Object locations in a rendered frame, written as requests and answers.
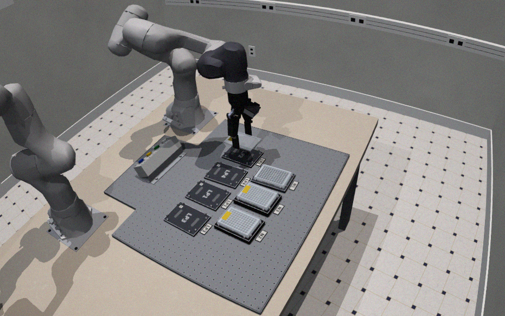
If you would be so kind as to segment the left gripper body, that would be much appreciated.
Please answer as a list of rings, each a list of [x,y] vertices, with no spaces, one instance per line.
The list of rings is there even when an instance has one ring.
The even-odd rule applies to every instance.
[[[234,114],[239,115],[239,109],[242,105],[248,102],[248,90],[240,94],[228,93],[228,102],[231,105],[231,110],[234,109]]]

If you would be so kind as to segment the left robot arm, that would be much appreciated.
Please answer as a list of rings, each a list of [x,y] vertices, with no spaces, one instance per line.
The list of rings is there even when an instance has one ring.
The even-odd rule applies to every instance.
[[[171,67],[175,98],[166,108],[162,120],[179,129],[193,127],[204,120],[196,70],[207,79],[224,77],[222,89],[228,93],[240,94],[261,87],[258,76],[247,73],[243,45],[234,41],[210,40],[155,24],[148,21],[147,11],[139,5],[128,5],[124,10],[107,46],[117,56],[127,56],[134,49]],[[188,50],[202,54],[198,62]]]

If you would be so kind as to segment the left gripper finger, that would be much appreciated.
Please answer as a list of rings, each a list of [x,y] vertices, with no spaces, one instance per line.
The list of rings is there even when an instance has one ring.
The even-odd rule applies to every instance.
[[[228,117],[228,136],[231,136],[233,148],[240,149],[239,147],[239,136],[238,136],[238,128],[239,128],[239,119],[241,118],[242,109],[239,109],[239,115],[234,115],[234,109],[230,113],[227,113]]]
[[[251,98],[248,98],[248,102],[251,102]],[[251,123],[253,121],[251,119],[253,118],[246,115],[245,113],[242,113],[242,117],[244,119],[245,134],[252,135]]]

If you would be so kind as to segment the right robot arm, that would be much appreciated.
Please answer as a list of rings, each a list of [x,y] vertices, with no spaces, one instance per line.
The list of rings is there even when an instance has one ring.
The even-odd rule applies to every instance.
[[[0,85],[0,116],[14,142],[25,147],[10,159],[12,175],[43,194],[50,205],[47,223],[62,241],[85,234],[92,226],[92,208],[62,175],[75,165],[73,147],[45,129],[18,83]]]

